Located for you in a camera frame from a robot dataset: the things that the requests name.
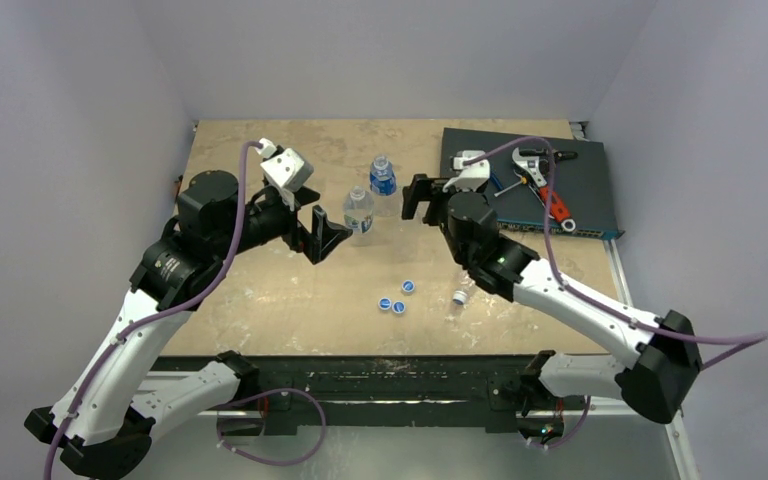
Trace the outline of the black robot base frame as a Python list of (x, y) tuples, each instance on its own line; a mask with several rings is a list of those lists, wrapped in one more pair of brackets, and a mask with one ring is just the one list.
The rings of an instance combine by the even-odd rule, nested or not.
[(267, 435), (326, 420), (337, 427), (480, 428), (560, 436), (583, 410), (536, 378), (537, 355), (249, 355), (234, 394), (238, 413), (262, 413)]

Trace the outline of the green label water bottle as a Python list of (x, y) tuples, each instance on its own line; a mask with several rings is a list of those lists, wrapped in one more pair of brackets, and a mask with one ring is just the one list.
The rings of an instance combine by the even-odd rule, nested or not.
[(360, 247), (372, 244), (374, 199), (361, 186), (353, 186), (343, 200), (344, 224), (352, 231), (350, 241)]

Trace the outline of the clear bottle blue cap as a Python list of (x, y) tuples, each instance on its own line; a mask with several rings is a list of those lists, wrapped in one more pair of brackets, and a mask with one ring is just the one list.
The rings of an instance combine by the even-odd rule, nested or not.
[(457, 289), (452, 294), (452, 302), (458, 306), (464, 306), (470, 298), (470, 294), (466, 289)]

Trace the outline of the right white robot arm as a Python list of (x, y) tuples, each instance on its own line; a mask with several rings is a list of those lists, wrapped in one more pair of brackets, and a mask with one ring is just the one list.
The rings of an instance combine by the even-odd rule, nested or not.
[(588, 337), (602, 355), (549, 352), (521, 381), (524, 399), (544, 407), (557, 397), (622, 400), (640, 416), (669, 424), (702, 370), (691, 321), (624, 305), (563, 274), (548, 259), (500, 232), (481, 190), (417, 174), (402, 190), (402, 217), (438, 228), (454, 262), (491, 295), (540, 311)]

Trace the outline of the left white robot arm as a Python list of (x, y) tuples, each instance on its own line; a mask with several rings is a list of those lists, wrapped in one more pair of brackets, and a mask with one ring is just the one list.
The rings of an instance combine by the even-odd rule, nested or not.
[(109, 333), (71, 389), (54, 405), (32, 410), (25, 428), (61, 462), (89, 479), (132, 472), (162, 436), (213, 408), (266, 413), (289, 396), (289, 383), (269, 383), (235, 351), (154, 392), (139, 387), (174, 334), (216, 287), (235, 255), (282, 239), (312, 263), (324, 260), (351, 232), (315, 207), (310, 225), (273, 186), (242, 202), (237, 178), (213, 170), (196, 175), (178, 196), (177, 214), (148, 247)]

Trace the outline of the blue label Pocari bottle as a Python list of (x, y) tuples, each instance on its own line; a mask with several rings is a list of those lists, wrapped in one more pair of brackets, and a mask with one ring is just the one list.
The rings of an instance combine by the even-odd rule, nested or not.
[(373, 159), (369, 171), (370, 190), (373, 194), (389, 198), (397, 191), (397, 180), (393, 163), (385, 155)]

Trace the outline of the blue white bottle cap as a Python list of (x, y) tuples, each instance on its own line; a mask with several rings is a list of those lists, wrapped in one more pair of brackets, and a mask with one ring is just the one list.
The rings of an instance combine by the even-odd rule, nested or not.
[(406, 311), (406, 305), (402, 301), (395, 301), (391, 306), (391, 311), (397, 315), (402, 315)]

